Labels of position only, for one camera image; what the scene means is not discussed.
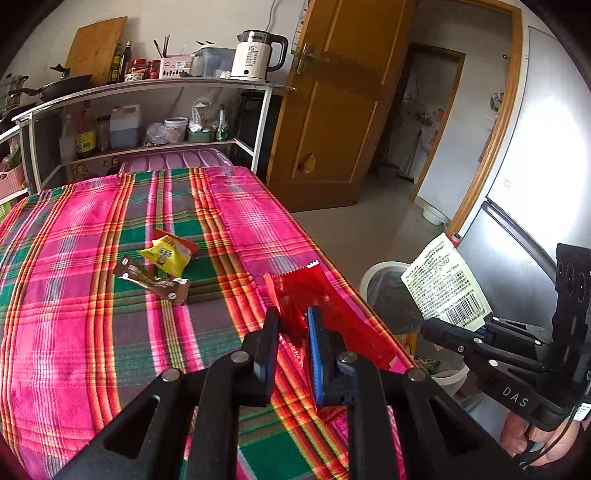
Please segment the person's right hand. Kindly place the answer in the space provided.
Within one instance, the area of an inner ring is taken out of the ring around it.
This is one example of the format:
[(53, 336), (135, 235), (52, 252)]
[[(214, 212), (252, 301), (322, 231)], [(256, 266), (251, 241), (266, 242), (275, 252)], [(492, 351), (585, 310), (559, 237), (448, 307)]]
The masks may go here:
[[(565, 428), (566, 423), (567, 421), (564, 421), (555, 431), (543, 431), (537, 427), (530, 428), (526, 420), (510, 412), (500, 435), (500, 443), (506, 452), (511, 457), (514, 457), (526, 450), (529, 440), (535, 443), (544, 443), (547, 446), (554, 443)], [(556, 445), (544, 456), (533, 462), (532, 466), (541, 467), (563, 458), (575, 444), (578, 433), (585, 430), (588, 424), (588, 421), (573, 421)]]

